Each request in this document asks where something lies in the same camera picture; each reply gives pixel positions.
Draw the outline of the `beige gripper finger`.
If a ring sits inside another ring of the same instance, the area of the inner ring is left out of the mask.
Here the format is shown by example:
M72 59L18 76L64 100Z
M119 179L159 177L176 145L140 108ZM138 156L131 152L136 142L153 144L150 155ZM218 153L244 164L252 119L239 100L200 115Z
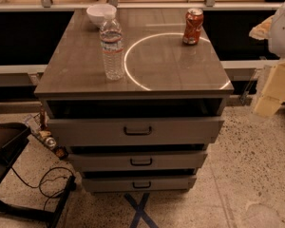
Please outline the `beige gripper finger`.
M271 66L264 87L260 91L253 113L261 118L276 114L285 102L285 60Z
M257 40L268 39L272 20L273 17L270 16L257 26L253 27L249 32L249 36Z

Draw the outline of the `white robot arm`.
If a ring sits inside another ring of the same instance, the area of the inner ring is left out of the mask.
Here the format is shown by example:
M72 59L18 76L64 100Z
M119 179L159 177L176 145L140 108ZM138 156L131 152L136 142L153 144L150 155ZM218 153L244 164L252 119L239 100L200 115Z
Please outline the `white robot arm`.
M279 57L279 61L270 68L253 109L253 114L259 118L269 118L285 102L285 2L273 16L253 27L249 36L267 40L269 51Z

